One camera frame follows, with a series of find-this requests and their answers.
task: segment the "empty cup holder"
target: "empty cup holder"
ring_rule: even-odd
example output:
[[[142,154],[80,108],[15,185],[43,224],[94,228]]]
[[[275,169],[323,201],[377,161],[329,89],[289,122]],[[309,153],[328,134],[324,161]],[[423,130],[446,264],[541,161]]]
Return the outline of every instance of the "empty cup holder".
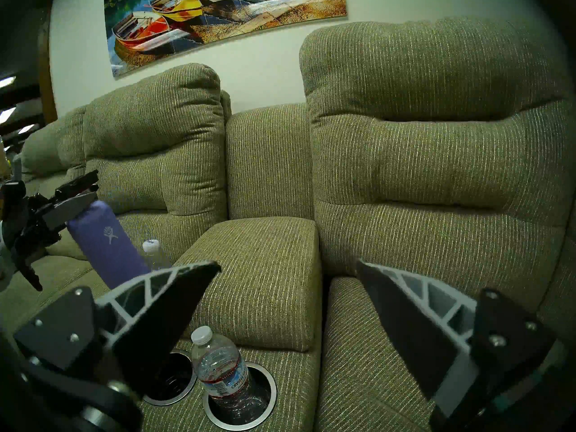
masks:
[[[268,402],[268,407],[266,410],[256,418],[254,421],[249,422],[245,425],[230,425],[225,423],[221,418],[219,413],[219,408],[212,401],[212,399],[208,396],[208,392],[204,392],[204,411],[206,415],[215,425],[219,428],[224,430],[248,430],[256,427],[257,425],[261,424],[266,418],[270,416],[274,406],[276,405],[276,398],[277,398],[277,387],[276,381],[270,374],[268,370],[258,364],[254,364],[253,362],[247,362],[246,366],[248,367],[248,371],[252,376],[255,383],[261,385],[269,394],[270,394],[270,401]]]
[[[190,355],[184,350],[174,349],[143,399],[152,405],[174,404],[190,393],[195,382]]]

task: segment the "white bottle cap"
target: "white bottle cap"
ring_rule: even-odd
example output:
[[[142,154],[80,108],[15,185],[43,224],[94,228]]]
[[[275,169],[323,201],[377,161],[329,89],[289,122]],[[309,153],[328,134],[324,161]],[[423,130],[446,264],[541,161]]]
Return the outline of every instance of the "white bottle cap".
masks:
[[[190,339],[194,342],[194,345],[205,345],[212,339],[212,329],[208,325],[197,328],[192,331]]]
[[[142,243],[142,249],[148,254],[158,252],[160,250],[160,242],[158,240],[146,240]]]

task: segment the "white wall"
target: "white wall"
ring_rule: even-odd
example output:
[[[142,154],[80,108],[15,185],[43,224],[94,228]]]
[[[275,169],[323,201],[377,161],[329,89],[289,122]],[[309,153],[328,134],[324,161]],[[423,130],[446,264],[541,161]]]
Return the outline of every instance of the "white wall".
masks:
[[[112,77],[104,0],[54,0],[50,25],[52,88],[58,115],[148,75],[189,62],[212,67],[232,97],[232,110],[304,102],[298,52],[319,27],[352,21],[403,23],[471,15],[536,21],[553,26],[533,0],[347,0],[348,17],[309,22],[235,37]]]

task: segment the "painting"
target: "painting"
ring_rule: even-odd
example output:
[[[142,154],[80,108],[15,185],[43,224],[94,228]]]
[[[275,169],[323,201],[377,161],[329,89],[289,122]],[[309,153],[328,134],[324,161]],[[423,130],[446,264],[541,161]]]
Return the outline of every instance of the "painting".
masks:
[[[112,74],[213,41],[346,15],[346,0],[104,0]]]

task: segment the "plastic water bottle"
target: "plastic water bottle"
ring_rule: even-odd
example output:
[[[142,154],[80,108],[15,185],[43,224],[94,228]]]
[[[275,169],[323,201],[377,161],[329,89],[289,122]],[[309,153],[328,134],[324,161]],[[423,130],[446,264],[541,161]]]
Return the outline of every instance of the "plastic water bottle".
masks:
[[[144,261],[152,271],[171,268],[170,259],[162,250],[159,240],[146,240],[142,243]]]
[[[239,426],[262,415],[270,395],[255,384],[234,343],[206,326],[194,330],[191,338],[192,366],[219,406],[222,420]]]

